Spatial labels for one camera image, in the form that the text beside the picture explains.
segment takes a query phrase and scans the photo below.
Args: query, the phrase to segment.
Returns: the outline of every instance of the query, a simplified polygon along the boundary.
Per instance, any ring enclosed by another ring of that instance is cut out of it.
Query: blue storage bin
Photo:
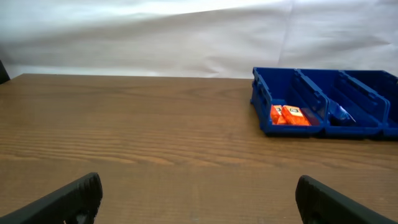
[[[382,133],[389,103],[376,91],[338,70],[301,69],[300,71],[356,121],[353,126],[334,126],[328,116],[325,122],[326,136],[364,138]]]
[[[371,87],[389,101],[390,110],[384,120],[383,135],[388,138],[398,137],[398,78],[380,70],[344,72]]]
[[[253,68],[254,81],[251,103],[266,134],[310,136],[324,127],[327,111],[326,96],[307,77],[293,68]],[[301,108],[311,126],[272,124],[271,105]]]

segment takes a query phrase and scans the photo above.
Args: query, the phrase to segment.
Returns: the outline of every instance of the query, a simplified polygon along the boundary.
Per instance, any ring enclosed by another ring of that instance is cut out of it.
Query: blue snack bag
[[[329,121],[333,126],[354,126],[355,119],[335,101],[329,98]]]

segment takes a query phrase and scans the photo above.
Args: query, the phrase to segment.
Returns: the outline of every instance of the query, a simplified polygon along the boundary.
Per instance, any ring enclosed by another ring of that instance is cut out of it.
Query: orange snack bag
[[[288,124],[306,126],[311,125],[298,107],[285,105],[282,107],[282,115]]]
[[[281,105],[271,105],[271,120],[272,124],[287,124],[282,115]]]

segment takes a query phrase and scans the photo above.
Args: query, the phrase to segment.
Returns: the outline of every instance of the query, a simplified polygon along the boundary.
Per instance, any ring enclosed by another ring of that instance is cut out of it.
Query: white sheet
[[[11,78],[252,78],[254,66],[398,75],[397,21],[396,0],[4,0],[0,59]]]

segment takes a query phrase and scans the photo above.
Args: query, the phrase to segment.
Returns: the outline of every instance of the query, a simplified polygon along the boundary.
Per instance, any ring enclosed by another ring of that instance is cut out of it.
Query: white backdrop
[[[252,78],[254,66],[398,75],[397,0],[0,0],[22,73]]]

